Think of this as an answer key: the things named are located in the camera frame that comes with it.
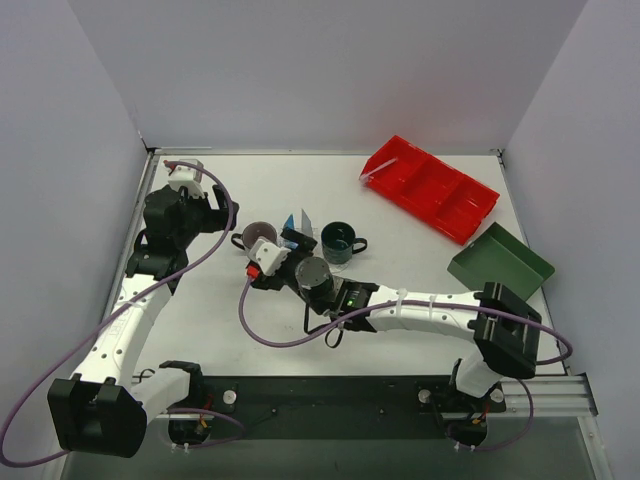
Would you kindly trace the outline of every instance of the white panel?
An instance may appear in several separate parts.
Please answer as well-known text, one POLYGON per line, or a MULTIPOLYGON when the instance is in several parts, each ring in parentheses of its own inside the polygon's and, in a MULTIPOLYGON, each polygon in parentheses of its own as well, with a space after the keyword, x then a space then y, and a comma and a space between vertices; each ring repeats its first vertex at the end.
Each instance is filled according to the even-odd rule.
POLYGON ((151 146, 506 145, 585 0, 70 0, 151 146))
POLYGON ((545 292, 576 344, 617 479, 640 472, 640 3, 590 0, 507 148, 545 292))
MULTIPOLYGON (((0 2, 0 418, 101 317, 145 160, 64 0, 0 2)), ((59 371, 65 376, 73 365, 59 371)), ((46 388, 5 452, 49 453, 46 388)), ((40 478, 40 468, 0 478, 40 478)))

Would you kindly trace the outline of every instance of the black cup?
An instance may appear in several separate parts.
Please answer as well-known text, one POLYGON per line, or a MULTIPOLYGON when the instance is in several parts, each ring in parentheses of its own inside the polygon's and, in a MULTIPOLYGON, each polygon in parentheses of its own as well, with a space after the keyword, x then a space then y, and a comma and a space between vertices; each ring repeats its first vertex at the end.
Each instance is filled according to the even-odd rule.
POLYGON ((322 229, 322 254, 328 263, 342 265, 351 260, 355 253, 367 249, 367 240, 357 238, 351 225, 344 222, 332 222, 322 229), (354 244, 361 243, 361 247, 354 248, 354 244))

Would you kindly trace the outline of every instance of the table surface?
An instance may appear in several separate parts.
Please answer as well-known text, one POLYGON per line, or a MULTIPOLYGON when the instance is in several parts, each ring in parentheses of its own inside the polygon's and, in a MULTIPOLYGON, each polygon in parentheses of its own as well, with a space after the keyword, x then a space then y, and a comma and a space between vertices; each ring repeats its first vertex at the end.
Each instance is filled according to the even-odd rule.
MULTIPOLYGON (((237 232, 263 220, 280 228, 289 214, 299 221, 304 208, 314 228, 334 220, 350 223, 369 248, 354 257, 340 275, 392 288, 427 293, 466 291, 447 266, 462 247, 404 210, 362 187, 362 155, 197 155, 161 157, 199 159, 240 204, 237 232)), ((444 162, 500 193, 478 236, 497 221, 522 240, 502 169, 494 156, 442 156, 444 162)), ((167 181, 159 167, 152 189, 167 181)), ((203 179, 210 191, 211 182, 203 179)), ((219 233, 200 235, 188 249, 189 260, 202 255, 219 233)), ((140 355, 137 371, 165 360, 197 362, 205 375, 441 375, 474 348, 459 339, 427 333, 345 332, 342 344, 327 348, 319 338, 305 345, 274 349, 262 346, 242 329, 238 299, 245 283, 246 257, 229 240, 203 265, 185 275, 158 317, 140 355)), ((542 293, 529 300, 549 325, 542 293)), ((304 305, 288 289, 251 290, 246 317, 256 333, 273 341, 304 336, 304 305)), ((312 325, 325 321, 312 315, 312 325)), ((539 359, 558 355, 555 341, 540 338, 539 359)), ((562 365, 538 367, 538 374, 564 374, 562 365)))

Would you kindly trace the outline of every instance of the small box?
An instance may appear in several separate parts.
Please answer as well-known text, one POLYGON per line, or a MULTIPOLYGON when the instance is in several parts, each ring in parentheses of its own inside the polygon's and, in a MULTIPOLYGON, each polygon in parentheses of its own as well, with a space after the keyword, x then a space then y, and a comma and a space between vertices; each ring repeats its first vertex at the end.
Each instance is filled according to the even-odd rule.
POLYGON ((523 300, 555 272, 550 263, 498 223, 453 257, 447 270, 470 290, 482 290, 485 282, 498 282, 523 300))

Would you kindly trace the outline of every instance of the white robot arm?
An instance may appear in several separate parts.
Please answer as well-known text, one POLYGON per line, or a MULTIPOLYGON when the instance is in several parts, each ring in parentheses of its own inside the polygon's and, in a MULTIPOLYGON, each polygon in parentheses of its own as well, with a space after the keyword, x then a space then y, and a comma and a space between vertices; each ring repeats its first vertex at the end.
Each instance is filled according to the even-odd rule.
POLYGON ((477 348, 459 360, 452 373, 457 392, 464 395, 484 398, 504 376, 535 376, 539 330, 499 316, 434 307, 443 302, 485 307, 540 323, 540 315, 506 287, 487 283, 482 292, 449 295, 412 293, 354 281, 332 275, 327 263, 313 256, 314 239, 288 228, 282 236, 296 247, 290 250, 259 239, 248 252, 251 262, 247 273, 254 278, 253 288, 280 290, 287 285, 317 314, 334 320, 356 310, 368 310, 345 321, 345 330, 404 329, 471 342, 477 348), (389 306, 367 309, 380 304, 389 306))
MULTIPOLYGON (((185 268, 186 249, 198 234, 224 229, 230 214, 224 194, 214 186, 219 208, 212 209, 201 177, 196 169, 178 166, 167 186, 146 197, 145 229, 136 238, 114 311, 185 268)), ((233 229, 236 203, 231 211, 233 229)), ((179 281, 168 281, 137 299, 100 333, 70 379, 54 380, 47 399, 63 449, 130 457, 140 447, 147 424, 169 406, 184 399, 204 404, 196 364, 165 362, 149 381, 131 385, 149 332, 179 281)))

